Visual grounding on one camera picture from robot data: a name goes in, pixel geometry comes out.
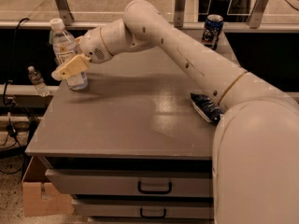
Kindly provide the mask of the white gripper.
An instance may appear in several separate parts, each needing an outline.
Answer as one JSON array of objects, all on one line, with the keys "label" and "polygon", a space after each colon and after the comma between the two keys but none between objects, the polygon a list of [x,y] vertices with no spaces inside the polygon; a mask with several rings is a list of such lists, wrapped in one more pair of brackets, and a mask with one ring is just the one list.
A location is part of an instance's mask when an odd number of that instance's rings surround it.
[{"label": "white gripper", "polygon": [[75,55],[69,61],[60,64],[51,73],[55,80],[68,79],[86,71],[90,66],[90,61],[92,63],[104,63],[113,58],[104,44],[99,27],[89,30],[78,39],[78,49],[83,54]]}]

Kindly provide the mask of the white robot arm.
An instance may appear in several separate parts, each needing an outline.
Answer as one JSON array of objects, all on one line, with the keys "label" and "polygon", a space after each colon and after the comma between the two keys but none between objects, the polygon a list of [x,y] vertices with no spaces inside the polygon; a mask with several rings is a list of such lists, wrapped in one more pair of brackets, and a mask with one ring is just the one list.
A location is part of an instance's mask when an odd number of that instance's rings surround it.
[{"label": "white robot arm", "polygon": [[157,46],[224,114],[212,154],[215,224],[299,224],[299,104],[134,0],[122,19],[88,31],[79,53],[52,76],[67,79],[91,63]]}]

